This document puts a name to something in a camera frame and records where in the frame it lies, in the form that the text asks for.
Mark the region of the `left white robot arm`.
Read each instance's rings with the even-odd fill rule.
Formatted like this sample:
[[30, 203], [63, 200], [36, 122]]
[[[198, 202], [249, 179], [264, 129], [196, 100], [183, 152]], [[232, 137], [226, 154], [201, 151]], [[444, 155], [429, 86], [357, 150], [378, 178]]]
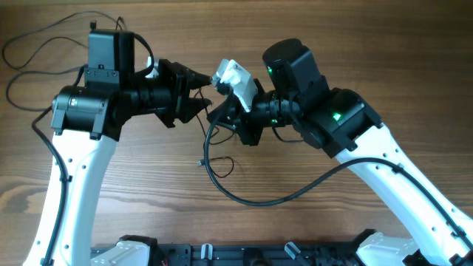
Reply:
[[123, 125], [153, 114], [167, 127], [189, 122], [207, 105], [190, 96], [211, 79], [177, 62], [150, 58], [135, 70], [137, 33], [92, 30], [88, 62], [49, 109], [54, 135], [46, 144], [52, 170], [27, 265], [89, 265], [92, 227], [103, 177]]

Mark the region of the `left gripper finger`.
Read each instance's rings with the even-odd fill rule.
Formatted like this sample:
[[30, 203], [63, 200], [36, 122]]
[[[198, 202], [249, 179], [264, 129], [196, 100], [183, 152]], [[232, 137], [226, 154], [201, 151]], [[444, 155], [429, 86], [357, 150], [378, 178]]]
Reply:
[[186, 78], [190, 89], [199, 89], [203, 86], [211, 85], [211, 77], [192, 69], [186, 70]]
[[211, 101], [207, 98], [189, 98], [183, 109], [183, 123], [188, 123], [210, 105]]

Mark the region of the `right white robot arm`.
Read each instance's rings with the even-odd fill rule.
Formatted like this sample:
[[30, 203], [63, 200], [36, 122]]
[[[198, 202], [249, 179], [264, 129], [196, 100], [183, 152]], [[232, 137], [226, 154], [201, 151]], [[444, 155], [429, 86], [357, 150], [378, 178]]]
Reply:
[[330, 88], [299, 39], [269, 47], [262, 60], [273, 83], [266, 92], [236, 61], [223, 60], [211, 82], [223, 104], [212, 126], [236, 132], [245, 145], [262, 131], [292, 126], [302, 140], [360, 177], [397, 216], [409, 238], [367, 230], [346, 259], [353, 265], [470, 265], [472, 219], [456, 208], [396, 143], [380, 115], [356, 92]]

